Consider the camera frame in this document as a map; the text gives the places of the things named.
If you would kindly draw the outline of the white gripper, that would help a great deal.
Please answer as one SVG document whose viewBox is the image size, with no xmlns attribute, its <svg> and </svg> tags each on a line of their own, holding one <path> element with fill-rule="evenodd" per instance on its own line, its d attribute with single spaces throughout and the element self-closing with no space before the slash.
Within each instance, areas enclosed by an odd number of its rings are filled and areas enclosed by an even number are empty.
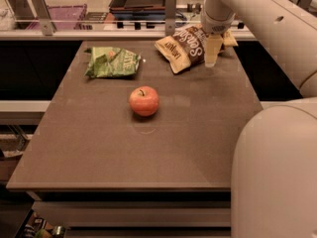
<svg viewBox="0 0 317 238">
<path fill-rule="evenodd" d="M 204 61 L 207 67 L 215 65 L 222 44 L 226 48 L 236 45 L 236 39 L 228 30 L 234 19 L 234 11 L 221 0 L 204 0 L 201 25 L 207 34 L 211 34 L 206 39 L 204 47 Z"/>
</svg>

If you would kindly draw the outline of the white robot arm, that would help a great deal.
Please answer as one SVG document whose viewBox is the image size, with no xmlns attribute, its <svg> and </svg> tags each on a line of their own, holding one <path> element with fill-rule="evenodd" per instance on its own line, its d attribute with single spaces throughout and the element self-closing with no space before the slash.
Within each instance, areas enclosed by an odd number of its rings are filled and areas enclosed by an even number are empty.
<svg viewBox="0 0 317 238">
<path fill-rule="evenodd" d="M 269 106 L 242 130 L 231 178 L 232 238 L 316 238 L 316 19 L 289 0 L 205 0 L 203 25 L 235 13 L 256 37 L 238 50 Z"/>
</svg>

